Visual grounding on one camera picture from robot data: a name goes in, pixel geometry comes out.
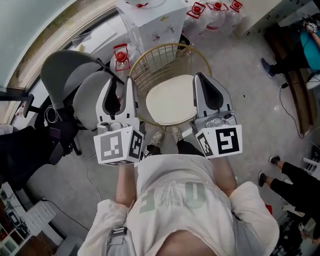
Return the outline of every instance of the white t-shirt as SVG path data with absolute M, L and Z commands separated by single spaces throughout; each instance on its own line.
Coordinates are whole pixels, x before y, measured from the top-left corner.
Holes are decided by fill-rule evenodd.
M 106 255 L 108 236 L 125 222 L 126 212 L 123 205 L 100 202 L 78 255 Z M 228 198 L 215 185 L 213 166 L 204 157 L 154 155 L 139 164 L 137 201 L 127 215 L 126 226 L 137 256 L 155 256 L 177 230 L 199 237 L 217 256 L 232 256 L 236 254 L 232 212 L 252 225 L 265 248 L 264 255 L 269 256 L 277 244 L 279 227 L 256 185 L 246 182 Z

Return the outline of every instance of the black pants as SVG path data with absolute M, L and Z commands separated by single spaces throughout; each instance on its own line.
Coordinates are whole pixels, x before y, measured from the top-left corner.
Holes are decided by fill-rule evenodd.
M 191 143 L 185 141 L 185 140 L 180 140 L 176 144 L 178 147 L 179 154 L 182 155 L 198 155 L 204 157 L 205 155 L 202 154 L 198 149 L 195 148 L 194 145 Z M 161 155 L 160 148 L 155 145 L 148 145 L 146 146 L 146 150 L 144 151 L 144 156 L 154 156 L 154 155 Z
M 301 42 L 299 42 L 284 59 L 276 65 L 271 66 L 270 72 L 273 74 L 283 74 L 303 68 L 309 68 L 309 64 L 305 56 L 304 48 Z
M 307 172 L 288 162 L 282 167 L 282 173 L 287 175 L 293 184 L 274 179 L 270 188 L 289 204 L 295 206 L 295 210 L 303 212 L 320 223 L 320 210 L 317 197 L 319 194 L 320 180 L 312 177 Z M 316 225 L 313 238 L 320 237 L 320 224 Z

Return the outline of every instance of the person in teal shirt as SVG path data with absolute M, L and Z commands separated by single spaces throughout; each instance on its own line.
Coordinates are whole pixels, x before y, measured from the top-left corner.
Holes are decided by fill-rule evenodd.
M 261 63 L 270 78 L 276 74 L 283 74 L 290 71 L 310 68 L 320 70 L 320 31 L 317 33 L 310 30 L 306 23 L 303 23 L 306 31 L 300 33 L 300 42 L 289 54 L 276 65 L 270 65 L 264 58 Z

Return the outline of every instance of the concrete floor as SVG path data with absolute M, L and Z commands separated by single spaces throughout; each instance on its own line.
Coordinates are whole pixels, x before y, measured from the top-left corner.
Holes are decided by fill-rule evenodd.
M 242 39 L 226 38 L 217 34 L 205 34 L 205 40 L 196 45 L 209 61 L 212 76 L 229 91 L 237 122 L 242 125 L 243 153 L 229 157 L 239 184 L 245 181 L 257 183 L 260 171 L 277 178 L 284 178 L 276 167 L 268 163 L 269 156 L 280 155 L 285 161 L 301 166 L 302 157 L 309 156 L 311 144 L 307 138 L 298 137 L 294 121 L 282 109 L 279 91 L 285 79 L 277 75 L 269 79 L 260 59 L 274 62 L 274 56 L 262 37 Z M 282 90 L 281 99 L 297 118 L 289 88 Z M 157 130 L 147 125 L 146 142 Z M 56 166 L 40 168 L 28 181 L 28 187 L 39 197 L 55 202 L 68 215 L 90 228 L 97 211 L 99 196 L 86 180 L 86 160 L 95 154 L 94 132 L 80 131 L 82 155 L 74 153 L 64 157 Z M 166 134 L 162 152 L 177 152 L 173 138 Z M 101 192 L 102 199 L 115 197 L 117 168 L 98 165 L 96 157 L 87 165 L 88 176 Z M 262 199 L 273 207 L 273 215 L 279 220 L 284 204 L 268 187 L 259 189 Z M 56 210 L 53 223 L 66 235 L 84 239 L 87 231 Z

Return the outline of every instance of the shoe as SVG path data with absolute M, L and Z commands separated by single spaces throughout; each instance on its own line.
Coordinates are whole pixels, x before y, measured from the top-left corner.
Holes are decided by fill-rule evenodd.
M 164 132 L 162 132 L 162 131 L 157 131 L 157 132 L 153 135 L 153 137 L 152 137 L 149 145 L 154 145 L 154 146 L 158 147 L 159 144 L 161 143 L 162 139 L 164 138 L 164 136 L 165 136 L 165 133 L 164 133 Z
M 179 141 L 182 141 L 184 137 L 182 137 L 181 130 L 178 126 L 174 126 L 171 128 L 171 134 L 175 140 L 175 143 L 178 143 Z
M 280 156 L 270 156 L 269 157 L 269 162 L 271 163 L 271 164 L 274 164 L 274 165 L 277 165 L 277 163 L 280 161 L 281 159 L 280 159 Z
M 269 78 L 273 78 L 276 75 L 274 73 L 271 73 L 271 65 L 268 62 L 266 62 L 264 58 L 261 59 L 261 64 Z
M 263 187 L 266 181 L 267 181 L 267 176 L 262 171 L 260 171 L 258 173 L 258 185 L 260 187 Z

